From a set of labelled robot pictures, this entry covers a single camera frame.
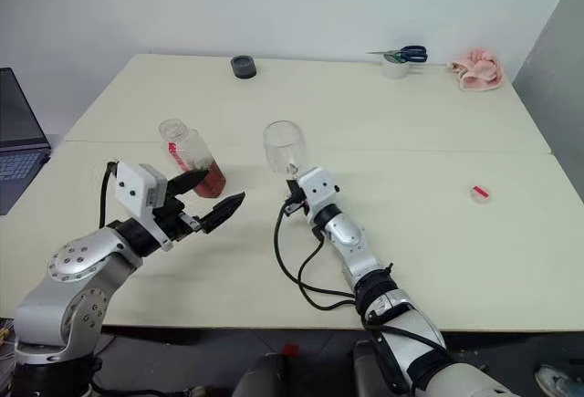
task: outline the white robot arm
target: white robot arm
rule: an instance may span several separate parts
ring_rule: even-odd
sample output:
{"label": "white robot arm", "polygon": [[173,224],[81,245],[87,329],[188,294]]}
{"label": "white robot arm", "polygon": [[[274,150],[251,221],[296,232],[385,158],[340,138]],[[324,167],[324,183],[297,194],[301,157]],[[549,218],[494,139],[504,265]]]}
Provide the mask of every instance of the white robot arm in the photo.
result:
{"label": "white robot arm", "polygon": [[367,245],[363,230],[335,204],[339,187],[321,167],[288,182],[285,213],[304,208],[308,223],[338,250],[365,329],[373,333],[381,372],[396,394],[428,397],[513,397],[475,367],[456,363],[436,326],[391,279]]}
{"label": "white robot arm", "polygon": [[45,278],[16,311],[13,397],[91,394],[100,366],[93,350],[112,295],[144,257],[190,233],[211,233],[243,202],[240,193],[203,218],[186,214],[176,196],[204,176],[186,172],[167,182],[148,164],[117,164],[116,197],[132,217],[71,241],[51,257]]}

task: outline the pink towel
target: pink towel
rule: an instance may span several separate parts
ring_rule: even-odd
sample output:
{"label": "pink towel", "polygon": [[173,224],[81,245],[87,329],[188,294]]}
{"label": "pink towel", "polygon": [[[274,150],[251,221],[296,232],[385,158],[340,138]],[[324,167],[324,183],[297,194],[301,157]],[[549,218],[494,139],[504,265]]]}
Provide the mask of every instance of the pink towel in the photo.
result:
{"label": "pink towel", "polygon": [[496,89],[503,83],[503,69],[499,60],[483,48],[448,65],[458,75],[463,91],[487,91]]}

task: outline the black cable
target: black cable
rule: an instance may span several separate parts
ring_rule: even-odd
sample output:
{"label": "black cable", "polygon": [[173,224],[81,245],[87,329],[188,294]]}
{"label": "black cable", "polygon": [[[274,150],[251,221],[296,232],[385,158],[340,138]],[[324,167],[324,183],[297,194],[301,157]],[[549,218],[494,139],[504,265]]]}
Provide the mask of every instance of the black cable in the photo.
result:
{"label": "black cable", "polygon": [[99,228],[102,228],[106,224],[106,193],[108,192],[108,181],[110,180],[110,174],[115,172],[117,165],[116,162],[108,162],[103,179],[101,180],[101,190],[99,192]]}
{"label": "black cable", "polygon": [[308,262],[310,260],[312,260],[312,258],[318,254],[318,252],[322,249],[322,246],[325,245],[325,238],[324,237],[320,237],[319,239],[319,243],[317,246],[317,249],[315,249],[312,254],[310,254],[310,256],[307,257],[307,259],[302,263],[302,265],[300,265],[300,269],[298,270],[298,288],[300,289],[300,292],[302,293],[302,296],[304,297],[304,299],[308,302],[308,304],[310,304],[310,306],[312,306],[313,308],[317,308],[318,310],[324,310],[324,311],[328,311],[328,310],[333,310],[335,308],[340,308],[341,306],[355,306],[355,301],[353,301],[352,299],[343,299],[342,301],[339,301],[338,303],[335,304],[331,304],[330,306],[321,306],[318,303],[316,303],[307,293],[307,291],[304,289],[304,287],[302,286],[302,272],[304,271],[304,268],[307,266]]}
{"label": "black cable", "polygon": [[137,395],[155,395],[157,397],[185,397],[191,395],[189,391],[178,391],[178,392],[161,392],[156,390],[136,390],[136,391],[121,391],[121,390],[107,390],[101,388],[95,381],[91,380],[91,388],[98,394],[108,397],[131,397]]}
{"label": "black cable", "polygon": [[397,327],[392,326],[382,326],[382,325],[371,325],[368,324],[365,319],[361,318],[361,324],[365,330],[369,331],[382,331],[384,333],[390,333],[391,335],[402,336],[404,338],[409,338],[411,340],[417,340],[422,344],[427,345],[428,347],[440,351],[441,353],[448,354],[448,350],[445,349],[442,345],[438,342],[434,342],[433,340],[429,340],[424,336],[420,336],[416,333],[412,333],[408,330],[398,329]]}
{"label": "black cable", "polygon": [[342,292],[339,290],[332,290],[332,289],[322,289],[320,287],[314,287],[311,285],[307,285],[299,281],[296,277],[294,277],[290,272],[287,270],[286,265],[284,265],[284,261],[282,260],[282,256],[280,255],[280,245],[279,245],[279,233],[280,233],[280,226],[282,225],[282,218],[284,217],[284,212],[286,211],[286,204],[282,205],[280,209],[280,213],[277,216],[276,226],[274,227],[274,252],[276,254],[276,260],[284,275],[296,283],[299,287],[303,287],[306,290],[310,290],[312,292],[318,292],[319,294],[330,294],[336,295],[338,297],[347,297],[347,298],[355,298],[353,294],[349,292]]}

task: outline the scissors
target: scissors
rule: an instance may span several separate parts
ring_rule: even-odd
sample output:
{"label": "scissors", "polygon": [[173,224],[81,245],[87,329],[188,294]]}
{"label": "scissors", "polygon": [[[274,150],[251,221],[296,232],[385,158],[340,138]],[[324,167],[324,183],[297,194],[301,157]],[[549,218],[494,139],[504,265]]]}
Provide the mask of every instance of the scissors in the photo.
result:
{"label": "scissors", "polygon": [[406,46],[399,50],[386,50],[385,52],[367,52],[369,55],[391,55],[393,57],[400,57],[410,62],[426,62],[428,60],[428,52],[424,46]]}

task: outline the sneaker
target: sneaker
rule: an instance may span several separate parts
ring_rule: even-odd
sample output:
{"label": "sneaker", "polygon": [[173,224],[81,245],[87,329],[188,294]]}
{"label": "sneaker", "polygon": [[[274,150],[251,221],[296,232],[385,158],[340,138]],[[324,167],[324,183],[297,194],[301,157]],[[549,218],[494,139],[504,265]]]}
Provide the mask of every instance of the sneaker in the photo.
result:
{"label": "sneaker", "polygon": [[569,385],[573,380],[562,371],[542,365],[536,372],[536,382],[548,397],[569,397]]}

